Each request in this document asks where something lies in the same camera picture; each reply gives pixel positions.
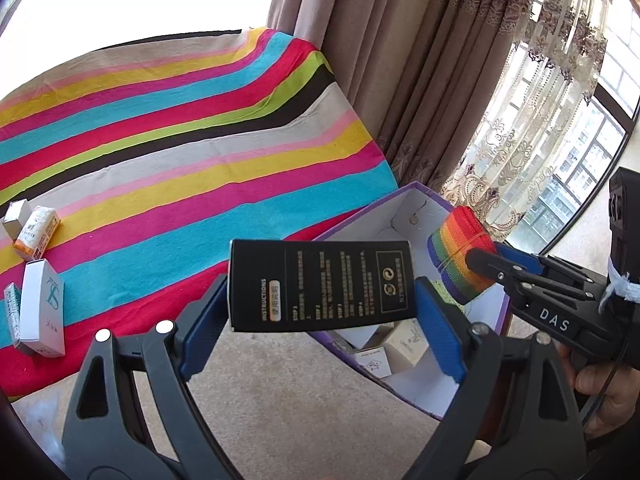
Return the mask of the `right hand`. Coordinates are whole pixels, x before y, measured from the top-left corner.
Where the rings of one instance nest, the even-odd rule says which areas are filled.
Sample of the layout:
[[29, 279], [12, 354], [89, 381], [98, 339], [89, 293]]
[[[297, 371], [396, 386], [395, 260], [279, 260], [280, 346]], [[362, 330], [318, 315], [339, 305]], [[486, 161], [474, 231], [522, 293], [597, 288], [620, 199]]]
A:
[[[598, 394], [610, 376], [614, 364], [593, 364], [578, 372], [570, 364], [570, 348], [558, 342], [555, 345], [570, 386], [585, 396]], [[600, 408], [594, 412], [585, 426], [586, 437], [602, 437], [625, 425], [636, 411], [638, 396], [638, 370], [621, 365], [605, 390]]]

